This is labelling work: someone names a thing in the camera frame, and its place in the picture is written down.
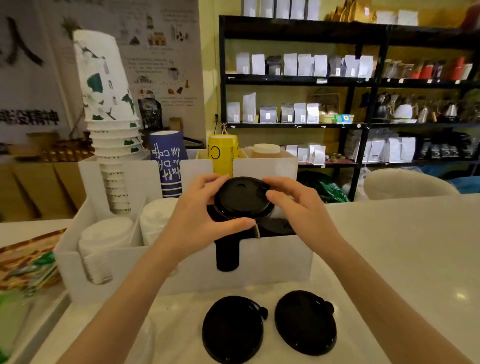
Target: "yellow wall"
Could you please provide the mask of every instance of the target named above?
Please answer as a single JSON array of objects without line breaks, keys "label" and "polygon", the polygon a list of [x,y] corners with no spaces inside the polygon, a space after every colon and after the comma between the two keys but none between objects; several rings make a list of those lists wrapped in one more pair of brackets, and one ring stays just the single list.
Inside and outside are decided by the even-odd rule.
[{"label": "yellow wall", "polygon": [[[323,0],[320,13],[320,19],[335,9],[337,5],[342,4],[343,0]],[[469,6],[470,0],[397,0],[396,8],[419,10],[421,6],[425,8],[462,8]],[[375,9],[387,9],[392,6],[391,0],[373,0]],[[200,38],[202,42],[202,62],[204,76],[204,99],[205,99],[205,124],[206,133],[212,134],[215,129],[215,114],[220,114],[220,86],[219,86],[219,60],[218,60],[218,16],[219,15],[240,15],[241,0],[199,0],[200,9]],[[462,17],[462,10],[454,11],[452,19],[456,20]],[[265,56],[284,54],[284,53],[311,53],[339,55],[351,54],[352,47],[336,48],[333,44],[322,43],[302,43],[302,42],[274,42],[274,41],[247,41],[247,40],[227,40],[226,42],[226,69],[227,72],[235,72],[236,54],[239,52],[249,52],[250,54],[263,53]],[[403,55],[404,49],[392,49],[389,57],[397,54]],[[378,54],[378,48],[365,48],[364,54]],[[458,52],[443,54],[440,58],[452,59],[458,57]],[[346,88],[330,88],[332,92],[338,92],[343,95],[345,100]],[[315,87],[290,87],[290,86],[248,86],[248,85],[228,85],[227,101],[239,101],[242,103],[242,96],[256,92],[257,109],[259,106],[275,105],[280,107],[282,103],[305,102]],[[358,100],[361,93],[366,90],[358,90],[355,99]],[[269,130],[237,129],[229,130],[239,136],[240,146],[252,145],[254,143],[276,143],[276,144],[302,144],[308,142],[321,143],[323,140],[323,130],[316,129],[276,129]]]}]

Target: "hand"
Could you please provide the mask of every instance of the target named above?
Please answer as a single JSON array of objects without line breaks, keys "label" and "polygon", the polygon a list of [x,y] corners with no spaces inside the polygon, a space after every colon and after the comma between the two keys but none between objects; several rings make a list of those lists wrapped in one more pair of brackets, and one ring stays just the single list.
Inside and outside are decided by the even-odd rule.
[{"label": "hand", "polygon": [[179,198],[155,245],[167,248],[173,258],[180,262],[206,248],[214,240],[255,226],[252,218],[214,222],[208,215],[207,204],[228,179],[228,175],[214,173],[199,175],[189,190]]},{"label": "hand", "polygon": [[315,253],[326,254],[342,239],[316,190],[285,177],[263,181],[270,185],[267,199],[283,210],[293,230]]}]

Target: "person's left hand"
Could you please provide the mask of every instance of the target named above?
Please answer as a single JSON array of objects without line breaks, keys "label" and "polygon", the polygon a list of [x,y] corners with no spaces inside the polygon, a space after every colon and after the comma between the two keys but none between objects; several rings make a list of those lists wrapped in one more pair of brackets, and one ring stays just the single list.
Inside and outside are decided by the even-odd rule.
[{"label": "person's left hand", "polygon": [[214,222],[208,215],[206,205],[228,179],[228,175],[214,173],[199,175],[189,190],[180,196],[155,245],[166,248],[180,262],[214,240],[255,226],[252,218]]}]

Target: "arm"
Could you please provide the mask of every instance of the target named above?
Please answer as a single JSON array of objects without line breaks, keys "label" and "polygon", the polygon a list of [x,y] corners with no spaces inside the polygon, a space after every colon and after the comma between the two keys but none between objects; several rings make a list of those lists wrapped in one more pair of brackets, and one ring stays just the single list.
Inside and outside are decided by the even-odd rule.
[{"label": "arm", "polygon": [[314,189],[288,178],[264,182],[272,188],[267,198],[330,266],[392,364],[472,364],[342,238]]},{"label": "arm", "polygon": [[209,217],[206,205],[226,180],[228,175],[210,174],[192,183],[158,240],[57,364],[123,364],[158,290],[177,264],[214,240],[255,225],[250,218],[213,222]]}]

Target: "poster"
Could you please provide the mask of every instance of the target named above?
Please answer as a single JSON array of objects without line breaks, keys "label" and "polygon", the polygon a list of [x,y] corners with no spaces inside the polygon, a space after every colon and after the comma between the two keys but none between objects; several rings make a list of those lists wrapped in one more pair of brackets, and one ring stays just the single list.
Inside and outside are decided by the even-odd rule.
[{"label": "poster", "polygon": [[72,33],[101,31],[117,40],[137,112],[138,99],[153,97],[164,126],[182,118],[185,136],[205,140],[197,0],[38,1],[71,110],[82,109]]},{"label": "poster", "polygon": [[0,143],[27,133],[70,132],[47,39],[32,0],[0,4]]}]

